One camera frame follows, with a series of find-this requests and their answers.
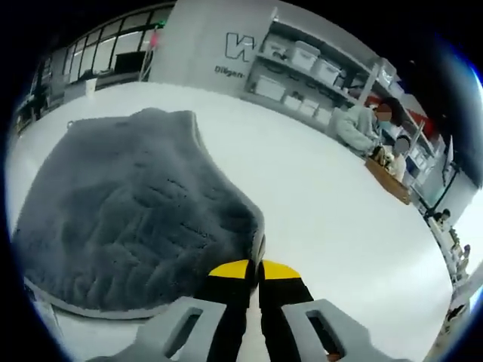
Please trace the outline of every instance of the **white pillar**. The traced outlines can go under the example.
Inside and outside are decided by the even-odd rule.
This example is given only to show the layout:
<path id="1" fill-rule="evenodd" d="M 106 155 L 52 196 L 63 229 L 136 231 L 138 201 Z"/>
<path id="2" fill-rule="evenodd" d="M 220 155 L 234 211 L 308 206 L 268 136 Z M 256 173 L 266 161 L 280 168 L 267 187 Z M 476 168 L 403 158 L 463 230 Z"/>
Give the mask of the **white pillar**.
<path id="1" fill-rule="evenodd" d="M 469 276 L 465 284 L 458 287 L 453 293 L 453 301 L 450 309 L 469 302 L 469 299 L 483 285 L 483 262 L 480 262 L 476 270 Z"/>

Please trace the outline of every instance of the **dark hair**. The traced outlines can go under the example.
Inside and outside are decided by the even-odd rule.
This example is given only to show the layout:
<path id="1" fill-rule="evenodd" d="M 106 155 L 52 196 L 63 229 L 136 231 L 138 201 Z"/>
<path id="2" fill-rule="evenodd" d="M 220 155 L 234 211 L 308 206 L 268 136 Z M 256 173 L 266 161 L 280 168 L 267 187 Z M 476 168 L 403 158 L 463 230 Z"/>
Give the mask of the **dark hair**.
<path id="1" fill-rule="evenodd" d="M 411 139 L 406 136 L 405 134 L 402 134 L 401 136 L 398 136 L 398 138 L 396 140 L 407 140 L 408 141 L 408 145 L 411 147 Z"/>
<path id="2" fill-rule="evenodd" d="M 383 98 L 379 102 L 379 104 L 380 105 L 385 104 L 391 109 L 391 114 L 392 114 L 391 123 L 397 127 L 401 127 L 403 122 L 403 114 L 405 113 L 405 111 L 403 110 L 399 100 L 394 97 L 387 97 L 387 98 Z"/>

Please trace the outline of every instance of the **window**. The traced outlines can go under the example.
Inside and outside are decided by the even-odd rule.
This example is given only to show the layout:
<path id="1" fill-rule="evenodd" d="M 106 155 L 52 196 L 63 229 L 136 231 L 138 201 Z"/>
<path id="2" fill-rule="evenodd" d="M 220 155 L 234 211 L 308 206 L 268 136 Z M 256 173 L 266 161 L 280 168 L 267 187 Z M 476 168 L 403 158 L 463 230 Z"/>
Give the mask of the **window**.
<path id="1" fill-rule="evenodd" d="M 89 34 L 88 36 L 88 42 L 86 45 L 91 45 L 92 43 L 96 42 L 99 40 L 99 35 L 100 35 L 100 29 L 96 30 L 95 32 Z"/>
<path id="2" fill-rule="evenodd" d="M 126 20 L 122 24 L 122 30 L 128 30 L 130 28 L 135 28 L 136 26 L 146 25 L 148 16 L 149 13 L 142 13 L 133 15 L 132 17 L 126 17 Z"/>
<path id="3" fill-rule="evenodd" d="M 75 46 L 74 57 L 72 58 L 72 68 L 70 71 L 70 83 L 78 79 L 78 71 L 81 66 L 82 50 L 84 49 L 85 38 L 79 40 Z"/>
<path id="4" fill-rule="evenodd" d="M 147 51 L 149 42 L 151 41 L 153 30 L 146 30 L 144 33 L 143 43 L 141 44 L 141 51 Z"/>
<path id="5" fill-rule="evenodd" d="M 94 52 L 96 51 L 96 45 L 90 45 L 84 49 L 84 56 L 82 57 L 82 64 L 81 64 L 81 71 L 80 75 L 83 75 L 84 72 L 90 68 L 92 68 L 92 61 L 94 60 Z"/>
<path id="6" fill-rule="evenodd" d="M 114 55 L 112 56 L 112 66 L 115 67 L 116 55 L 123 53 L 130 53 L 132 51 L 137 51 L 137 47 L 141 40 L 141 35 L 143 32 L 131 32 L 126 35 L 121 35 L 118 38 L 118 42 L 115 44 Z"/>
<path id="7" fill-rule="evenodd" d="M 70 66 L 72 64 L 72 57 L 74 56 L 74 49 L 75 45 L 69 48 L 67 51 L 67 58 L 66 58 L 66 64 L 63 67 L 63 74 L 69 74 L 70 73 Z"/>
<path id="8" fill-rule="evenodd" d="M 169 14 L 171 13 L 172 8 L 162 8 L 158 9 L 152 15 L 151 24 L 159 23 L 161 20 L 167 20 L 169 18 Z"/>
<path id="9" fill-rule="evenodd" d="M 96 59 L 94 59 L 94 73 L 103 72 L 109 68 L 109 60 L 111 59 L 114 40 L 115 37 L 112 37 L 99 43 L 97 47 Z"/>
<path id="10" fill-rule="evenodd" d="M 114 35 L 119 32 L 119 27 L 121 25 L 121 21 L 118 20 L 114 23 L 110 23 L 109 25 L 106 25 L 103 31 L 103 38 L 108 38 L 111 35 Z"/>

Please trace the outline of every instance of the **white table surface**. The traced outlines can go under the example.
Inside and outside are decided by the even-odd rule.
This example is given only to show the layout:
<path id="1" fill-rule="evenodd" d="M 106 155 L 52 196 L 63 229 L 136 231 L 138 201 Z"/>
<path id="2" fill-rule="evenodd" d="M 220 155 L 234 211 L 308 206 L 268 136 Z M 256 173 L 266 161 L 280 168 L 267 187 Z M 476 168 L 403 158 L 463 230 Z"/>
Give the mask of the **white table surface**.
<path id="1" fill-rule="evenodd" d="M 325 298 L 365 325 L 391 357 L 421 361 L 451 298 L 451 282 L 431 231 L 415 207 L 387 193 L 350 151 L 294 119 L 244 101 L 167 84 L 100 90 L 34 123 L 7 159 L 7 208 L 14 225 L 39 167 L 68 121 L 130 115 L 146 107 L 191 109 L 211 156 L 263 211 L 266 259 L 301 273 Z M 268 360 L 251 309 L 239 360 Z M 79 360 L 114 354 L 137 323 L 58 314 L 63 342 Z"/>

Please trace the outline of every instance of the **wall logo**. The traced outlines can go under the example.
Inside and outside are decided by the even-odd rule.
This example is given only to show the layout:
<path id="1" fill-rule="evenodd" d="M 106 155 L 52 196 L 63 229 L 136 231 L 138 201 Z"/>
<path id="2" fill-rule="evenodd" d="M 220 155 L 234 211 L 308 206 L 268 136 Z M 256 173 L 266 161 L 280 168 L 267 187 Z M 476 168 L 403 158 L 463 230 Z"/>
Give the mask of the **wall logo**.
<path id="1" fill-rule="evenodd" d="M 225 41 L 225 57 L 240 59 L 249 62 L 250 55 L 255 51 L 255 38 L 249 35 L 240 35 L 237 32 L 228 32 Z"/>
<path id="2" fill-rule="evenodd" d="M 214 72 L 217 73 L 217 74 L 226 75 L 228 78 L 229 77 L 243 78 L 245 76 L 243 73 L 236 72 L 234 70 L 230 70 L 230 69 L 226 68 L 225 66 L 215 66 Z"/>

